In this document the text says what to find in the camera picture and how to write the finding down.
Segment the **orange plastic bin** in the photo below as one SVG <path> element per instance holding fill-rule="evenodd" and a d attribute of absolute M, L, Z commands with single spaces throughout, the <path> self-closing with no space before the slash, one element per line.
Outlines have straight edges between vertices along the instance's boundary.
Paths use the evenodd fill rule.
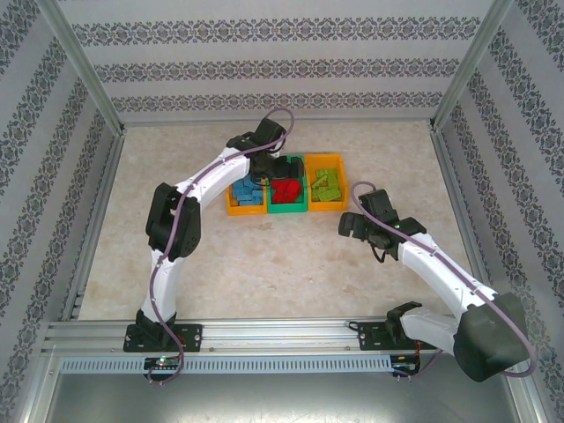
<path fill-rule="evenodd" d="M 259 214 L 267 213 L 268 207 L 266 200 L 266 187 L 262 184 L 261 181 L 259 181 L 258 183 L 263 188 L 263 203 L 258 205 L 239 206 L 236 199 L 237 197 L 235 197 L 233 193 L 234 183 L 231 184 L 226 189 L 226 208 L 227 208 L 227 214 L 229 216 L 248 216 L 248 215 L 259 215 Z M 252 191 L 254 189 L 251 188 L 247 188 L 247 189 L 248 189 L 248 194 L 252 195 Z"/>
<path fill-rule="evenodd" d="M 348 206 L 349 187 L 345 174 L 345 163 L 339 153 L 309 153 L 304 155 L 304 164 L 307 178 L 308 209 L 311 212 L 341 212 Z M 317 169 L 336 169 L 342 197 L 339 201 L 313 202 L 311 200 L 311 185 L 318 178 Z"/>

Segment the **green plastic bin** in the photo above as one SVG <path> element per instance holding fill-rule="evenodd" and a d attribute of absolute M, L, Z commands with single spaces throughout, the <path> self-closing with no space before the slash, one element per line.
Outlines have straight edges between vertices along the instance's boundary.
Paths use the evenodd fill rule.
<path fill-rule="evenodd" d="M 303 158 L 303 168 L 304 176 L 302 178 L 288 178 L 287 171 L 290 169 L 290 165 L 287 163 L 288 156 L 278 157 L 278 172 L 277 176 L 269 180 L 267 184 L 267 203 L 268 203 L 268 213 L 270 214 L 280 214 L 280 213 L 296 213 L 305 212 L 308 209 L 308 192 L 307 192 L 307 181 L 305 175 L 305 164 L 304 157 L 302 155 L 289 155 L 289 156 L 301 156 Z M 301 203 L 287 203 L 287 204 L 274 204 L 272 202 L 272 196 L 275 191 L 271 188 L 271 183 L 275 180 L 299 180 L 302 184 L 303 201 Z"/>

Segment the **left circuit board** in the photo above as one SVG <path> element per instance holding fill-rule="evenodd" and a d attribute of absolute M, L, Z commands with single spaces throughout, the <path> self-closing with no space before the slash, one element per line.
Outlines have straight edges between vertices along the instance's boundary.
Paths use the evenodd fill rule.
<path fill-rule="evenodd" d="M 144 362 L 144 370 L 176 371 L 179 365 L 180 360 L 177 358 L 146 358 Z"/>

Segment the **aluminium frame side rail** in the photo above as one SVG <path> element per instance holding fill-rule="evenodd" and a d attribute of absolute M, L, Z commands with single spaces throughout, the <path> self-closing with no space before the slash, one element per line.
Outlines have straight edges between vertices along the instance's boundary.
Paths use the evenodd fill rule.
<path fill-rule="evenodd" d="M 448 148 L 441 133 L 430 130 L 429 135 L 449 194 L 471 272 L 476 279 L 489 285 L 490 280 L 487 275 L 485 262 L 471 227 L 470 216 L 464 202 L 464 193 L 458 184 L 458 178 L 450 160 Z M 537 386 L 531 376 L 525 378 L 506 377 L 505 381 L 520 423 L 549 423 L 538 394 Z"/>
<path fill-rule="evenodd" d="M 85 228 L 85 237 L 72 273 L 64 308 L 59 317 L 60 321 L 66 322 L 73 318 L 76 299 L 87 285 L 126 136 L 127 130 L 122 129 L 108 151 L 90 219 Z"/>

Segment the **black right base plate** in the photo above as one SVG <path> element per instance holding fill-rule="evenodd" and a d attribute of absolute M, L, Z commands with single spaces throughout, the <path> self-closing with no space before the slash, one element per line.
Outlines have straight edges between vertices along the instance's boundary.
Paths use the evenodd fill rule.
<path fill-rule="evenodd" d="M 350 323 L 349 328 L 356 327 L 361 351 L 399 351 L 413 350 L 419 346 L 424 351 L 435 350 L 435 347 L 422 341 L 405 338 L 394 341 L 383 322 Z"/>

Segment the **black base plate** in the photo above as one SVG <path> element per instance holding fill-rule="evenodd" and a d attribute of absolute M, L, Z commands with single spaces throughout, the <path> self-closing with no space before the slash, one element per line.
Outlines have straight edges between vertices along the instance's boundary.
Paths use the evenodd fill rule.
<path fill-rule="evenodd" d="M 184 352 L 197 353 L 201 348 L 203 326 L 200 324 L 175 324 L 172 332 L 182 344 Z M 178 353 L 179 347 L 161 324 L 149 329 L 137 324 L 127 327 L 123 350 L 126 353 Z"/>
<path fill-rule="evenodd" d="M 435 347 L 422 341 L 405 338 L 394 341 L 383 322 L 350 323 L 349 328 L 356 327 L 361 351 L 399 351 L 413 350 L 419 346 L 424 351 L 435 350 Z"/>

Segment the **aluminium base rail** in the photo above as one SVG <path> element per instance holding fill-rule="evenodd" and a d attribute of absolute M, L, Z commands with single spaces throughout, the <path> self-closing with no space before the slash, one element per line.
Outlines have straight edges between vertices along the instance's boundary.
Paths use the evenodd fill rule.
<path fill-rule="evenodd" d="M 180 320 L 177 324 L 200 324 L 203 337 L 199 352 L 189 356 L 289 356 L 289 355 L 376 355 L 424 354 L 438 350 L 448 353 L 454 344 L 456 319 L 416 308 L 405 316 L 407 338 L 435 347 L 413 350 L 361 351 L 356 327 L 350 323 L 383 322 L 381 318 L 314 318 L 314 319 L 216 319 Z M 131 354 L 140 357 L 175 356 L 177 352 L 125 352 L 123 341 L 129 321 L 69 321 L 51 323 L 41 354 L 58 356 L 105 356 Z"/>

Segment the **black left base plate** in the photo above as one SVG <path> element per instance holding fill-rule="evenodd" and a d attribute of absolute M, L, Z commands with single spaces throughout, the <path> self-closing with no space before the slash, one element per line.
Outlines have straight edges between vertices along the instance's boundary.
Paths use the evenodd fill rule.
<path fill-rule="evenodd" d="M 172 332 L 182 344 L 184 352 L 197 353 L 201 348 L 203 326 L 200 324 L 175 324 Z M 137 324 L 127 327 L 123 350 L 126 353 L 178 353 L 179 347 L 161 324 L 149 329 Z"/>

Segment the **aluminium frame post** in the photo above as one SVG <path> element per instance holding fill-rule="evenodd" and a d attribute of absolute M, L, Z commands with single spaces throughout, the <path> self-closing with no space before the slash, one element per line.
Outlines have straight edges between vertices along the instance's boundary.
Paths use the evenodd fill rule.
<path fill-rule="evenodd" d="M 56 38 L 70 59 L 72 66 L 92 96 L 106 124 L 114 135 L 121 136 L 124 128 L 116 108 L 108 96 L 94 66 L 81 46 L 71 24 L 63 14 L 57 0 L 34 0 L 47 20 Z"/>
<path fill-rule="evenodd" d="M 477 68 L 501 22 L 515 0 L 493 0 L 482 20 L 471 45 L 466 51 L 455 75 L 438 105 L 434 116 L 429 120 L 431 134 L 436 134 L 448 119 L 452 109 L 462 94 L 472 73 Z"/>

